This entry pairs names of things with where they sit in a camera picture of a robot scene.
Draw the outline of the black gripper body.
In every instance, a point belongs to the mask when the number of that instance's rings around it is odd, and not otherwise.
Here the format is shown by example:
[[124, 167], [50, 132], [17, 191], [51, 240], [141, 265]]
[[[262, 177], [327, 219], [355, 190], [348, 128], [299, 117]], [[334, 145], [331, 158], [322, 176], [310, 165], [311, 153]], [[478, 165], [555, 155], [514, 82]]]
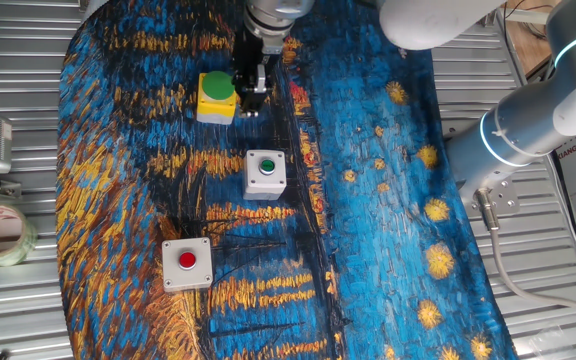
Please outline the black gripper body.
[[248, 91], [265, 91], [266, 74], [263, 64], [263, 40], [249, 30], [236, 33], [232, 64], [234, 69], [233, 85], [246, 86]]

